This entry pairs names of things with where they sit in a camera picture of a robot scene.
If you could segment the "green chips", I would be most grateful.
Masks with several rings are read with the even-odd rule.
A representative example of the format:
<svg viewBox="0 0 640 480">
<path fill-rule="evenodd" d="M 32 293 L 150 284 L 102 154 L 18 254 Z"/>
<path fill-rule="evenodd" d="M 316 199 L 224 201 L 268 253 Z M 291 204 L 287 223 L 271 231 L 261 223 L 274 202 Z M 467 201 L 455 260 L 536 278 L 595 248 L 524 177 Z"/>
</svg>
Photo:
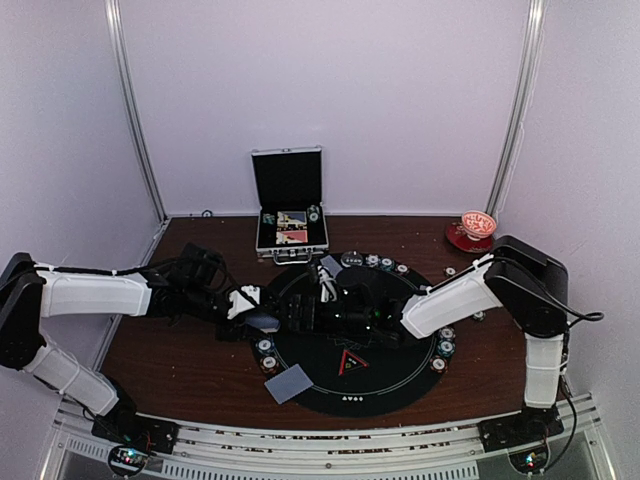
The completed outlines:
<svg viewBox="0 0 640 480">
<path fill-rule="evenodd" d="M 274 343 L 271 339 L 265 338 L 256 342 L 255 347 L 261 355 L 269 356 L 274 351 Z"/>
<path fill-rule="evenodd" d="M 450 358 L 456 351 L 455 342 L 450 339 L 441 339 L 436 347 L 437 354 L 443 358 Z"/>
<path fill-rule="evenodd" d="M 379 268 L 383 271 L 393 271 L 395 269 L 395 261 L 389 257 L 380 259 Z"/>
</svg>

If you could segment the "red patterned bowl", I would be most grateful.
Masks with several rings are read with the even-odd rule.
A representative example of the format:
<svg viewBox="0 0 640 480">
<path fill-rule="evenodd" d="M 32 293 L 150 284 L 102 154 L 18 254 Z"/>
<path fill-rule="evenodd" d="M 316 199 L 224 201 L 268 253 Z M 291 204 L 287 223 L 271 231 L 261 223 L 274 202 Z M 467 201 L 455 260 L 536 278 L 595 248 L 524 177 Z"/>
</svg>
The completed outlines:
<svg viewBox="0 0 640 480">
<path fill-rule="evenodd" d="M 491 237 L 497 229 L 497 221 L 489 214 L 471 210 L 461 216 L 461 225 L 466 235 L 479 241 Z"/>
</svg>

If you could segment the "red card deck box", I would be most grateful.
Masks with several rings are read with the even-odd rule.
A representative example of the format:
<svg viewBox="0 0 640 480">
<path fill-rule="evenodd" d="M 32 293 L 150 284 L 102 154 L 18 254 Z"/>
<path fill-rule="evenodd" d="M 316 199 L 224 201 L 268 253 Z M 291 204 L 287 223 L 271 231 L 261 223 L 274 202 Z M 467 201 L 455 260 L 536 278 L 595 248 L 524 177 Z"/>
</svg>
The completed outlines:
<svg viewBox="0 0 640 480">
<path fill-rule="evenodd" d="M 308 242 L 307 230 L 287 230 L 276 232 L 277 245 L 304 244 Z"/>
</svg>

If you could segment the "clear dealer button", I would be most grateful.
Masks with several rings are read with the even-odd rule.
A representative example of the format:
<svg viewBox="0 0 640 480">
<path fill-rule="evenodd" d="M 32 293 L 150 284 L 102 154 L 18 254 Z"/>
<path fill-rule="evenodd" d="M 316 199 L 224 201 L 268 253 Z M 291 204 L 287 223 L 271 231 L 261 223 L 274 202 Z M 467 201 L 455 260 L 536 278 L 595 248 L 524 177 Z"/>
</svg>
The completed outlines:
<svg viewBox="0 0 640 480">
<path fill-rule="evenodd" d="M 361 267 L 365 264 L 365 260 L 364 256 L 358 251 L 348 251 L 341 255 L 340 263 L 344 268 Z"/>
</svg>

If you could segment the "blue chips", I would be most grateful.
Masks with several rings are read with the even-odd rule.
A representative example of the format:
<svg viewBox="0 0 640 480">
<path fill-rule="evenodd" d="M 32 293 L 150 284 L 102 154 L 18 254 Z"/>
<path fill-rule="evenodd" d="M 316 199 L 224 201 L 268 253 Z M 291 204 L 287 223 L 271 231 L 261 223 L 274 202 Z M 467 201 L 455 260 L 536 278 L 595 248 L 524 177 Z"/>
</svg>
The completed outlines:
<svg viewBox="0 0 640 480">
<path fill-rule="evenodd" d="M 445 326 L 438 331 L 438 337 L 440 340 L 453 342 L 456 337 L 455 330 L 450 326 Z"/>
<path fill-rule="evenodd" d="M 365 265 L 370 268 L 378 268 L 380 257 L 377 254 L 368 254 L 365 258 Z"/>
</svg>

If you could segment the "orange chips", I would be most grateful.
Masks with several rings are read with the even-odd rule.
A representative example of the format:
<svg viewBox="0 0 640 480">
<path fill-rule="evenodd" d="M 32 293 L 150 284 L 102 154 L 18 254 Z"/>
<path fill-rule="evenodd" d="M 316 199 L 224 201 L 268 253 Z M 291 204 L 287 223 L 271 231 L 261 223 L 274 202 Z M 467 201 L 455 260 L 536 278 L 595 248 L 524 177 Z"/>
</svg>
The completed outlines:
<svg viewBox="0 0 640 480">
<path fill-rule="evenodd" d="M 395 272 L 398 275 L 406 275 L 409 272 L 409 267 L 405 264 L 397 264 L 395 268 Z"/>
<path fill-rule="evenodd" d="M 263 356 L 259 364 L 265 375 L 275 375 L 278 372 L 279 362 L 274 356 Z"/>
<path fill-rule="evenodd" d="M 448 361 L 439 355 L 434 355 L 429 360 L 430 369 L 437 374 L 444 374 L 448 370 Z"/>
</svg>

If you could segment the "round black poker mat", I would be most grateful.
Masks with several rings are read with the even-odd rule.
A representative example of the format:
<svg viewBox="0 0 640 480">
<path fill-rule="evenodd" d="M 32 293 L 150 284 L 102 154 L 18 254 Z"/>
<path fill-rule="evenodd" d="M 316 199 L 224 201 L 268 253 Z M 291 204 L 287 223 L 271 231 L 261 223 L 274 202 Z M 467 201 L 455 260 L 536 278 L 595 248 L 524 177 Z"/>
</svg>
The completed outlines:
<svg viewBox="0 0 640 480">
<path fill-rule="evenodd" d="M 336 333 L 275 333 L 253 346 L 267 378 L 289 368 L 304 373 L 294 382 L 299 405 L 338 417 L 361 418 L 403 409 L 439 381 L 456 351 L 455 330 L 443 327 L 423 339 L 408 336 L 398 349 L 374 339 Z"/>
</svg>

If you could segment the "teal chip stack in case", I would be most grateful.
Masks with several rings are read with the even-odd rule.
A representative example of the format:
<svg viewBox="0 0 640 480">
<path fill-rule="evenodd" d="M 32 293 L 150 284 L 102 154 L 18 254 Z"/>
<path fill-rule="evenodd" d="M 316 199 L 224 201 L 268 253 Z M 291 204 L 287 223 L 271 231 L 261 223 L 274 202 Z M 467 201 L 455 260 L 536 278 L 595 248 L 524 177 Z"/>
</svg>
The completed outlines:
<svg viewBox="0 0 640 480">
<path fill-rule="evenodd" d="M 273 214 L 265 213 L 261 217 L 261 222 L 265 225 L 275 225 L 277 220 Z"/>
</svg>

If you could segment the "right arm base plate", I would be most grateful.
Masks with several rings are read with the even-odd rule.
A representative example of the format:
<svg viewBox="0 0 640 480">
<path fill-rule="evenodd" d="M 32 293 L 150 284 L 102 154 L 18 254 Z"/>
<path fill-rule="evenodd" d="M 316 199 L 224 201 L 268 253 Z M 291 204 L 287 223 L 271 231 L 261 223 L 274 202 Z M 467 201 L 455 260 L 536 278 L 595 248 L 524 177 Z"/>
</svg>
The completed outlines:
<svg viewBox="0 0 640 480">
<path fill-rule="evenodd" d="M 539 442 L 564 432 L 556 409 L 523 409 L 521 412 L 483 420 L 478 424 L 485 452 Z"/>
</svg>

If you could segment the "card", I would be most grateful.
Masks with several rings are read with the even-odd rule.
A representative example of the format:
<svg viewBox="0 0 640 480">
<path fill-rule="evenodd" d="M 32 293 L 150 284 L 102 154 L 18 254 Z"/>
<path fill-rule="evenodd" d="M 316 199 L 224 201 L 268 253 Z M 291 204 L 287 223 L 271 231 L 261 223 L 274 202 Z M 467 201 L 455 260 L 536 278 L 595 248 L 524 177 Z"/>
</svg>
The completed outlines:
<svg viewBox="0 0 640 480">
<path fill-rule="evenodd" d="M 314 383 L 299 364 L 275 375 L 265 382 L 265 388 L 281 405 L 314 386 Z"/>
<path fill-rule="evenodd" d="M 343 270 L 343 266 L 332 255 L 322 257 L 320 263 L 332 276 L 337 276 Z"/>
</svg>

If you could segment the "red triangle all-in marker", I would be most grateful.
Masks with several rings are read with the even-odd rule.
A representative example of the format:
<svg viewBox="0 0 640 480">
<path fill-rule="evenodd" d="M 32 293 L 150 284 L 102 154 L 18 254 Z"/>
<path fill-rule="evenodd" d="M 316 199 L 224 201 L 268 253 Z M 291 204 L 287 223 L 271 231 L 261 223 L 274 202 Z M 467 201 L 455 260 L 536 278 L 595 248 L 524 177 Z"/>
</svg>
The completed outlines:
<svg viewBox="0 0 640 480">
<path fill-rule="evenodd" d="M 344 349 L 339 362 L 338 375 L 342 377 L 346 374 L 353 373 L 361 369 L 367 369 L 369 367 L 370 364 L 366 360 L 350 350 Z"/>
</svg>

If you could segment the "aluminium poker case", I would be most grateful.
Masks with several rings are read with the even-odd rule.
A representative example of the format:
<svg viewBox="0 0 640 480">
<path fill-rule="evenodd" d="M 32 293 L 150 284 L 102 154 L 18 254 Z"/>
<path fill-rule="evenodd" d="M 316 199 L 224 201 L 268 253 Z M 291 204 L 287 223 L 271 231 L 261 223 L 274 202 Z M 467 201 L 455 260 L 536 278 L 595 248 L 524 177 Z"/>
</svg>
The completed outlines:
<svg viewBox="0 0 640 480">
<path fill-rule="evenodd" d="M 254 150 L 251 161 L 260 213 L 256 234 L 256 253 L 260 258 L 273 260 L 277 265 L 306 264 L 329 249 L 322 190 L 321 146 Z M 310 205 L 320 208 L 320 219 L 310 223 L 307 210 Z M 263 214 L 278 211 L 305 211 L 306 226 L 278 227 L 261 222 Z M 307 230 L 304 244 L 277 245 L 276 232 Z"/>
</svg>

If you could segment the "blue card deck box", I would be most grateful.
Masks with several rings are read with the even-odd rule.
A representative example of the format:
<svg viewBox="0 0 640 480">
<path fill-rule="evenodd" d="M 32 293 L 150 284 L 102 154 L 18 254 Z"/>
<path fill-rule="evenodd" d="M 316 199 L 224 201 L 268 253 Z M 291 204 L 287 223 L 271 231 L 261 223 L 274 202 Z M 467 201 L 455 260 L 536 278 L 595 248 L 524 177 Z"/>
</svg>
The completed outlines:
<svg viewBox="0 0 640 480">
<path fill-rule="evenodd" d="M 289 226 L 306 226 L 307 218 L 305 211 L 278 211 L 277 212 L 277 226 L 289 227 Z"/>
</svg>

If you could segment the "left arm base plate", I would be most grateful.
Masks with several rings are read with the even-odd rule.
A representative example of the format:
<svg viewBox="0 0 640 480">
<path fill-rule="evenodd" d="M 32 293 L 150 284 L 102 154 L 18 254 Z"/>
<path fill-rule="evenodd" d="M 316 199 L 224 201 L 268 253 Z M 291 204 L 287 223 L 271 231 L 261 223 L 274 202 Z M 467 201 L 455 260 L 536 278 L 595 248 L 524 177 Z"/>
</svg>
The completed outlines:
<svg viewBox="0 0 640 480">
<path fill-rule="evenodd" d="M 137 416 L 132 428 L 120 430 L 105 420 L 96 420 L 91 433 L 95 437 L 131 446 L 139 451 L 171 454 L 179 426 L 171 421 Z"/>
</svg>

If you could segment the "right aluminium frame post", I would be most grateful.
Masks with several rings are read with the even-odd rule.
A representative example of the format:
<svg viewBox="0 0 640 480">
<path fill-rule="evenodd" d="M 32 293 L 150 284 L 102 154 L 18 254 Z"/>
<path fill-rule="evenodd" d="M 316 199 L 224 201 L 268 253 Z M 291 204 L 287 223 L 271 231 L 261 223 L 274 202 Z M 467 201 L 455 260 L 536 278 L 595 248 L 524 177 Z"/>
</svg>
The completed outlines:
<svg viewBox="0 0 640 480">
<path fill-rule="evenodd" d="M 522 140 L 524 120 L 534 91 L 547 2 L 531 0 L 511 113 L 485 211 L 495 219 L 504 208 Z"/>
</svg>

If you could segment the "red saucer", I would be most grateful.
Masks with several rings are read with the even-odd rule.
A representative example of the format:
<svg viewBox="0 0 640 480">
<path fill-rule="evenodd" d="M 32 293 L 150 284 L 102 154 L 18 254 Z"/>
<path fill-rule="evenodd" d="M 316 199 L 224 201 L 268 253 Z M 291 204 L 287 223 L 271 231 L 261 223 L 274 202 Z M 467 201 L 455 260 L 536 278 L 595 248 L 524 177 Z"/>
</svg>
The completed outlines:
<svg viewBox="0 0 640 480">
<path fill-rule="evenodd" d="M 470 236 L 460 222 L 452 222 L 445 230 L 446 239 L 457 249 L 470 254 L 484 254 L 490 251 L 494 237 Z"/>
</svg>

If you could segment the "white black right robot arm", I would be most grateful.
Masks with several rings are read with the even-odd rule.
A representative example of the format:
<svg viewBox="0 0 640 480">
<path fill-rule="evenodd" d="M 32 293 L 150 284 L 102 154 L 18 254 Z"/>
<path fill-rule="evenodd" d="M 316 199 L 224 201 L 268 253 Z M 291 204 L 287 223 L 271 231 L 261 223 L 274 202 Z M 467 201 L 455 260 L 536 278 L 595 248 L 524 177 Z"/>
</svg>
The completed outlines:
<svg viewBox="0 0 640 480">
<path fill-rule="evenodd" d="M 484 433 L 494 440 L 513 435 L 530 442 L 562 432 L 556 396 L 570 330 L 565 266 L 513 236 L 503 236 L 449 279 L 392 294 L 385 281 L 407 271 L 375 254 L 325 256 L 310 267 L 313 292 L 285 301 L 284 330 L 400 349 L 432 335 L 449 341 L 454 323 L 503 308 L 526 340 L 523 407 L 502 422 L 485 423 Z"/>
</svg>

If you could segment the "blue patterned card deck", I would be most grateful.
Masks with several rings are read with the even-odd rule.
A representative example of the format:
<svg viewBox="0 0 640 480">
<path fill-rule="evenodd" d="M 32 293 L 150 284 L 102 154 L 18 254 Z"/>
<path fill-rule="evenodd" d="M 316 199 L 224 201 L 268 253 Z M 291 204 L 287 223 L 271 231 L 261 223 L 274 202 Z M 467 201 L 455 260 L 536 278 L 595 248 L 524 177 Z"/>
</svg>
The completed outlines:
<svg viewBox="0 0 640 480">
<path fill-rule="evenodd" d="M 278 332 L 281 326 L 280 320 L 264 312 L 250 312 L 245 319 L 245 324 L 263 333 Z"/>
</svg>

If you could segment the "aluminium frame post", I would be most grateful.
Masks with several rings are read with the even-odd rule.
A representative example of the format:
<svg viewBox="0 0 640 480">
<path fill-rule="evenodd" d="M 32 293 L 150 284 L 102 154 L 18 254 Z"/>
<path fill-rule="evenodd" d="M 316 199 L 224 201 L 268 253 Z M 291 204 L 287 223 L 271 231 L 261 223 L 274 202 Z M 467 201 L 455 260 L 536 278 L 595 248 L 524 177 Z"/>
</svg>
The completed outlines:
<svg viewBox="0 0 640 480">
<path fill-rule="evenodd" d="M 485 211 L 495 219 L 504 208 L 522 140 L 524 120 L 534 91 L 547 2 L 531 0 L 511 113 Z"/>
<path fill-rule="evenodd" d="M 149 157 L 148 147 L 144 137 L 139 109 L 135 97 L 133 80 L 126 49 L 124 27 L 122 23 L 120 2 L 106 0 L 105 11 L 109 36 L 115 57 L 116 68 L 123 96 L 125 116 L 132 137 L 134 152 L 138 161 L 143 183 L 150 197 L 155 216 L 160 223 L 167 219 L 158 182 Z"/>
</svg>

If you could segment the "left aluminium frame post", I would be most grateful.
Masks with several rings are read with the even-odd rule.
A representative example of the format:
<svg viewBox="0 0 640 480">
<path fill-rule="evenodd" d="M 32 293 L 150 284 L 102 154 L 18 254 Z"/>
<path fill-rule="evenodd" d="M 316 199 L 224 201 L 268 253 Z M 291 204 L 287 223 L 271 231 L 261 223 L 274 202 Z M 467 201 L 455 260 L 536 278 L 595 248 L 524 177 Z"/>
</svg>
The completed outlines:
<svg viewBox="0 0 640 480">
<path fill-rule="evenodd" d="M 134 152 L 138 161 L 143 183 L 150 197 L 155 216 L 160 223 L 167 219 L 158 182 L 149 157 L 148 147 L 144 137 L 139 109 L 135 97 L 133 80 L 126 49 L 124 27 L 122 23 L 120 2 L 106 0 L 105 11 L 109 36 L 115 57 L 116 68 L 123 96 L 125 116 L 132 137 Z"/>
</svg>

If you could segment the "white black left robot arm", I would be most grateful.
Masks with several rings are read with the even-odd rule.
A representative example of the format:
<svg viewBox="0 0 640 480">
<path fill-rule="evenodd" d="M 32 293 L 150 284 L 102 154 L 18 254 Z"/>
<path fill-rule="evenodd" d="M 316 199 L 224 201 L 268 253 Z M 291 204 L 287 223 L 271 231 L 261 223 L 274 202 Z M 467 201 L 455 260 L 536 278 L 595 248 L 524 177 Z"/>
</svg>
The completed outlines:
<svg viewBox="0 0 640 480">
<path fill-rule="evenodd" d="M 27 372 L 77 402 L 123 444 L 137 442 L 144 433 L 134 401 L 43 327 L 50 319 L 109 316 L 190 316 L 213 323 L 226 341 L 281 326 L 262 288 L 239 285 L 220 254 L 193 243 L 176 257 L 123 270 L 54 266 L 26 252 L 14 254 L 1 273 L 2 366 Z"/>
</svg>

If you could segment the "green chip stack in case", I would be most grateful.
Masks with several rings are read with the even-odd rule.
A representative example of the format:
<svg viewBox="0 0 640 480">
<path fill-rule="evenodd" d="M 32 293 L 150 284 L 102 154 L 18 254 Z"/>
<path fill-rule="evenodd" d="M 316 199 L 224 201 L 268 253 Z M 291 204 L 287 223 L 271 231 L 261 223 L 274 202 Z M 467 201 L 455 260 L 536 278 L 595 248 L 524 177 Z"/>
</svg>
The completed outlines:
<svg viewBox="0 0 640 480">
<path fill-rule="evenodd" d="M 310 205 L 307 210 L 307 217 L 310 223 L 316 223 L 320 219 L 320 208 L 317 205 Z"/>
</svg>

